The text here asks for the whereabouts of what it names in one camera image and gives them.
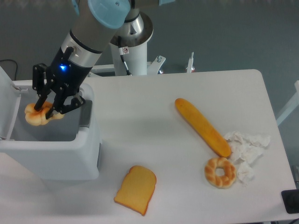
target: toaster lid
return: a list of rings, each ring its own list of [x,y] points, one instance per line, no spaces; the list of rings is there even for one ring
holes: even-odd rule
[[[20,100],[20,90],[0,66],[0,140],[10,138]]]

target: blue led light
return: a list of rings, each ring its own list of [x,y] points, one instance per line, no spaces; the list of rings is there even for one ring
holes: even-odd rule
[[[66,68],[67,68],[66,65],[61,64],[59,67],[60,67],[61,71],[66,71]]]

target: light blue joint cap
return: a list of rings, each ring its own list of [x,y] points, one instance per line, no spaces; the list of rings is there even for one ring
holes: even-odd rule
[[[166,4],[166,3],[171,3],[171,2],[174,2],[176,0],[159,0],[159,5],[163,5],[163,4]]]
[[[128,0],[88,0],[93,16],[110,29],[120,28],[130,9]]]

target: metal bracket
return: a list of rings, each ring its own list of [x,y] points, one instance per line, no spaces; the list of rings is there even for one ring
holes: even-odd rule
[[[12,84],[12,87],[13,87],[15,90],[19,91],[20,93],[28,92],[28,88],[22,89],[21,87],[16,86],[15,84]]]
[[[114,65],[113,64],[105,64],[105,65],[95,65],[91,69],[90,72],[92,73],[104,73],[104,72],[114,72]]]
[[[148,75],[156,75],[159,74],[160,68],[166,61],[165,57],[158,56],[151,64],[148,66],[147,73]]]
[[[195,68],[193,66],[193,56],[194,56],[194,52],[191,53],[191,57],[189,58],[189,61],[188,61],[188,66],[187,66],[187,73],[191,73],[191,72],[194,72],[195,71]]]
[[[299,105],[299,81],[295,82],[296,92],[291,99],[284,105],[284,107],[277,114],[277,125],[279,126],[284,119],[289,116],[293,110]]]

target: cable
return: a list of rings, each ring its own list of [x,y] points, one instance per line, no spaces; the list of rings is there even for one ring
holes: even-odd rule
[[[299,218],[296,218],[293,221],[291,221],[289,224],[293,224],[293,223],[297,222],[298,220],[299,220]]]
[[[14,80],[17,80],[18,63],[13,59],[3,59],[3,60],[0,60],[0,62],[14,62],[15,63]]]
[[[121,36],[118,36],[118,48],[119,49],[121,48]],[[127,66],[127,63],[126,63],[123,55],[122,54],[120,54],[120,55],[121,55],[121,61],[123,62],[124,66],[125,66],[125,69],[126,69],[126,72],[127,72],[127,76],[131,76],[132,73],[129,71],[129,68]]]

